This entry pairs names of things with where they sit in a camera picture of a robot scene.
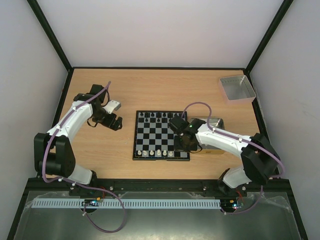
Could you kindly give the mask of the black white chess board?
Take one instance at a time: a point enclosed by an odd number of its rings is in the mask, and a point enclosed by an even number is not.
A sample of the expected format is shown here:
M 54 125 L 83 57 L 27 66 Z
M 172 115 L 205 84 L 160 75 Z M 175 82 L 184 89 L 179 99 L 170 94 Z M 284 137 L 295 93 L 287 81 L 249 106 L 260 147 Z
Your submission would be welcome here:
M 182 111 L 161 111 L 161 110 L 138 110 L 136 112 L 135 130 L 133 140 L 134 161 L 189 161 L 190 154 L 184 151 L 175 151 L 174 132 L 168 128 L 169 121 L 175 115 L 181 115 Z M 157 150 L 161 150 L 161 156 L 157 156 Z M 163 156 L 163 151 L 167 151 L 167 156 Z

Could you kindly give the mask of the yellow metal tin box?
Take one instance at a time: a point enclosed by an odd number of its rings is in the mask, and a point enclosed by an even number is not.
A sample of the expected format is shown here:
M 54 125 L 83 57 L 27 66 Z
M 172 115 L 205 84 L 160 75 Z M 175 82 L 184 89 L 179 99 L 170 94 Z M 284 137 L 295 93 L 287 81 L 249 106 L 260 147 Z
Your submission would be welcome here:
M 188 127 L 194 133 L 193 142 L 186 149 L 190 153 L 222 155 L 227 146 L 226 136 L 219 135 L 218 128 L 210 126 L 203 119 L 192 118 Z

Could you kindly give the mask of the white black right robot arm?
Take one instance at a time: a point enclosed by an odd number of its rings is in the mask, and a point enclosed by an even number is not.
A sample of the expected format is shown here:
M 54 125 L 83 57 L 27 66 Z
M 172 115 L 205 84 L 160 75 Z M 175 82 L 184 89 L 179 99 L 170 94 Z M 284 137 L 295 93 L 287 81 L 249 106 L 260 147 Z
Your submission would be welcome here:
M 168 127 L 176 134 L 174 148 L 177 150 L 192 152 L 196 147 L 207 145 L 241 159 L 240 166 L 227 168 L 217 180 L 218 191 L 224 196 L 247 183 L 264 186 L 270 178 L 279 178 L 285 172 L 279 155 L 260 133 L 254 136 L 236 134 L 198 118 L 192 122 L 171 120 Z

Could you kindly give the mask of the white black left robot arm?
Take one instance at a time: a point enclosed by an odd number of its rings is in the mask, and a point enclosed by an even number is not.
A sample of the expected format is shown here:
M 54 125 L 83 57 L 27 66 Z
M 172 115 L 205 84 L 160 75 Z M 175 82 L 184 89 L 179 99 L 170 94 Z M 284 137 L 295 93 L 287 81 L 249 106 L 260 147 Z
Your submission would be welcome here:
M 72 141 L 84 123 L 90 119 L 113 131 L 122 128 L 122 118 L 114 111 L 121 107 L 116 100 L 103 104 L 105 93 L 99 96 L 79 93 L 65 116 L 46 133 L 34 137 L 34 166 L 46 183 L 68 180 L 89 185 L 94 172 L 76 164 Z

